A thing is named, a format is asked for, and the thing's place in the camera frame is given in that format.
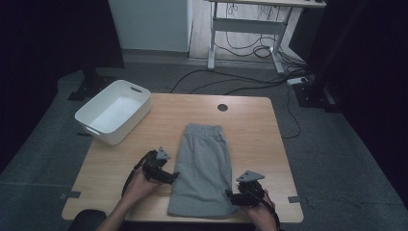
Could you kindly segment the white plastic basket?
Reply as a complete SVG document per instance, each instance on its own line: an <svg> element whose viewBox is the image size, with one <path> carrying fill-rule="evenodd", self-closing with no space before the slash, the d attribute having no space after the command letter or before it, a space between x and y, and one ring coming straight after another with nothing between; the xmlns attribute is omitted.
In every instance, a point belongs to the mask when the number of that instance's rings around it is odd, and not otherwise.
<svg viewBox="0 0 408 231"><path fill-rule="evenodd" d="M75 114L84 130L110 145L117 145L150 112L149 90L117 80L96 94Z"/></svg>

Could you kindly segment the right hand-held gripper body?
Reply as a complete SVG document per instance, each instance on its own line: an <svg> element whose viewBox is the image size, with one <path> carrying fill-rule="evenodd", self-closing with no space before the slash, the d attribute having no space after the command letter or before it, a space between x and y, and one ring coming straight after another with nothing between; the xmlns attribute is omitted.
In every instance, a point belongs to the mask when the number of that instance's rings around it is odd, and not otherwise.
<svg viewBox="0 0 408 231"><path fill-rule="evenodd" d="M251 170L247 170L237 178L240 193L238 196L246 199L246 206L255 207L263 199L265 192L259 181L264 178L263 174Z"/></svg>

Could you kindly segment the grey shorts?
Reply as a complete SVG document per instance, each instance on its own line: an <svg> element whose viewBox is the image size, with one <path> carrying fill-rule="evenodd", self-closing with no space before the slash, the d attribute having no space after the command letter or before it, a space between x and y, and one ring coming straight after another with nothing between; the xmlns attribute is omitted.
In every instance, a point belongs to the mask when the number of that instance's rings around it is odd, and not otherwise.
<svg viewBox="0 0 408 231"><path fill-rule="evenodd" d="M226 190L232 190L228 140L220 125L185 127L167 213L176 217L218 218L236 213Z"/></svg>

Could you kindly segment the person's right hand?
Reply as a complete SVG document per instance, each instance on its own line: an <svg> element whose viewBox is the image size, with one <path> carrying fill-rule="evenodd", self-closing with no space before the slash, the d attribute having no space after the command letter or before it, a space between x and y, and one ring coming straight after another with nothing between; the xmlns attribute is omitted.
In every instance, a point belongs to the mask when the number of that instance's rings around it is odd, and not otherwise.
<svg viewBox="0 0 408 231"><path fill-rule="evenodd" d="M258 204L256 207L241 206L241 209L248 215L254 225L266 221L274 222L276 224L272 213L263 203Z"/></svg>

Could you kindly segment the white metal desk frame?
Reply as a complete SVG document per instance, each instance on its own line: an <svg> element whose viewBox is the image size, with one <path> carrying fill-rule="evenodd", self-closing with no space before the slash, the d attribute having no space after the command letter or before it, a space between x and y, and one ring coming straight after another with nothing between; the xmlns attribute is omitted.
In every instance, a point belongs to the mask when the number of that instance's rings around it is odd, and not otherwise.
<svg viewBox="0 0 408 231"><path fill-rule="evenodd" d="M326 3L324 0L207 0L214 4L213 16L211 21L211 41L208 53L208 68L215 68L215 40L217 32L234 32L245 34L262 34L277 36L277 41L269 49L275 69L279 75L283 75L285 70L282 66L282 60L279 55L279 47L287 30L289 19L293 8L303 9L324 9ZM236 18L222 18L217 16L217 5L219 3L263 5L272 7L286 7L287 14L283 21L262 21Z"/></svg>

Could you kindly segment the white power strip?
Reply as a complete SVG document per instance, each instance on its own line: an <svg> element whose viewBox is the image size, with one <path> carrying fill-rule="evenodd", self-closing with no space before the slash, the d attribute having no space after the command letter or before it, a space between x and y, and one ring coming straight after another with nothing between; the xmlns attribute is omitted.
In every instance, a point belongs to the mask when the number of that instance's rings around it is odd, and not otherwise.
<svg viewBox="0 0 408 231"><path fill-rule="evenodd" d="M306 84L308 82L309 81L306 77L298 77L298 78L288 79L287 85L292 86L292 85Z"/></svg>

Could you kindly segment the person's dark clothing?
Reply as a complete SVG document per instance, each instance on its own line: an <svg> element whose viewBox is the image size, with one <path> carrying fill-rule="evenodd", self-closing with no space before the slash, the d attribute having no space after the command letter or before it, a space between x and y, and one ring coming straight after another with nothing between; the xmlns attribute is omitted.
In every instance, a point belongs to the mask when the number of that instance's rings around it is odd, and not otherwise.
<svg viewBox="0 0 408 231"><path fill-rule="evenodd" d="M99 210L84 210L75 217L68 231L96 231L106 217L106 213Z"/></svg>

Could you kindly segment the person's left hand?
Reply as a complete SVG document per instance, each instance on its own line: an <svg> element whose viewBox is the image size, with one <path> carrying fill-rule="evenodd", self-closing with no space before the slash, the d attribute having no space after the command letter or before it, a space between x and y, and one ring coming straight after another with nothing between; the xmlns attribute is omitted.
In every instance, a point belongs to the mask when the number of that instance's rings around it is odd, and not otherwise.
<svg viewBox="0 0 408 231"><path fill-rule="evenodd" d="M138 168L128 184L122 200L131 206L145 199L161 186L161 183L148 181L142 168Z"/></svg>

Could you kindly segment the dark curtain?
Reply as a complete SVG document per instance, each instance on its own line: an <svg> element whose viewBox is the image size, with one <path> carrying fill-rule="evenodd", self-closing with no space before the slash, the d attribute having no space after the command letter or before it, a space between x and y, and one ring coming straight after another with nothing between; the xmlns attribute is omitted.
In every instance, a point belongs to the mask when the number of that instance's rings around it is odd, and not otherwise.
<svg viewBox="0 0 408 231"><path fill-rule="evenodd" d="M408 207L408 0L327 0L309 66Z"/></svg>
<svg viewBox="0 0 408 231"><path fill-rule="evenodd" d="M124 67L109 0L0 0L0 173L59 80L93 67Z"/></svg>

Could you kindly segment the black stand base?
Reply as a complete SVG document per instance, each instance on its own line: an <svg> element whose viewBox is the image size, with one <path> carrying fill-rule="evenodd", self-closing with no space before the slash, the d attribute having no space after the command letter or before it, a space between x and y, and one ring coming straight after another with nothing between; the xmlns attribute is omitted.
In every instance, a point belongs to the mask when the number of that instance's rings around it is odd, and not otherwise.
<svg viewBox="0 0 408 231"><path fill-rule="evenodd" d="M116 80L113 76L101 76L93 68L83 69L84 80L80 87L68 96L70 101L83 101L87 97L94 97L101 90Z"/></svg>
<svg viewBox="0 0 408 231"><path fill-rule="evenodd" d="M318 78L311 83L295 84L293 90L300 107L324 109L338 114L341 110L327 87L327 82Z"/></svg>

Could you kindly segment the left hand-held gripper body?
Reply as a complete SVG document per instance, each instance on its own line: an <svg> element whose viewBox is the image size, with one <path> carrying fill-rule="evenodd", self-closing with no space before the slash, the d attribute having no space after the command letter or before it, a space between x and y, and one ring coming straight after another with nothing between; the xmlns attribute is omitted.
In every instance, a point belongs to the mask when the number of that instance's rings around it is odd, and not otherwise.
<svg viewBox="0 0 408 231"><path fill-rule="evenodd" d="M169 172L163 170L163 166L170 159L170 156L164 151L162 147L158 150L151 150L144 156L142 170L148 181L151 179L167 178Z"/></svg>

